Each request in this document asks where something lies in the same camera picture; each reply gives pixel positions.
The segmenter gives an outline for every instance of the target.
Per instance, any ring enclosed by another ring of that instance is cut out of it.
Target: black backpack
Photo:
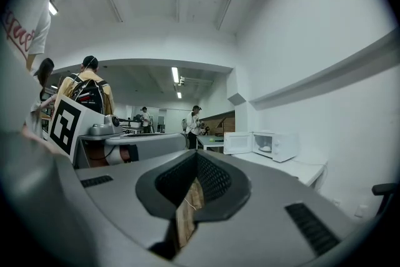
[[[104,93],[103,86],[107,86],[108,83],[105,80],[97,82],[93,79],[83,81],[74,74],[72,74],[70,78],[78,84],[69,97],[82,106],[99,114],[105,114],[106,99],[108,97]]]

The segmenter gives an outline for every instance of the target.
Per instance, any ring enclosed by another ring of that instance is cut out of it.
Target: floor
[[[187,192],[185,199],[187,201],[184,200],[176,211],[177,234],[180,248],[188,243],[194,232],[193,215],[195,210],[199,210],[204,206],[203,190],[197,178]]]

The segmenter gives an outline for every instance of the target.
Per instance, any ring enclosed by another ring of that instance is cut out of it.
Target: microwave
[[[225,133],[224,154],[257,153],[278,163],[296,157],[299,153],[297,134],[271,132]]]

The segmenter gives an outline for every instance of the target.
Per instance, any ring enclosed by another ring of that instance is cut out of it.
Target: black cap
[[[96,69],[99,66],[99,61],[94,56],[88,56],[83,59],[82,65],[86,68]]]

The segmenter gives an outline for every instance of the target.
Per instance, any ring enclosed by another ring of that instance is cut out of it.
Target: fluorescent light
[[[49,1],[49,10],[53,16],[55,16],[58,13],[58,10],[56,9],[56,7],[54,7],[51,1]]]
[[[175,83],[179,83],[179,77],[178,77],[178,74],[177,74],[178,73],[177,72],[178,71],[177,67],[172,67],[172,71],[173,71],[172,75],[174,76],[174,82]]]

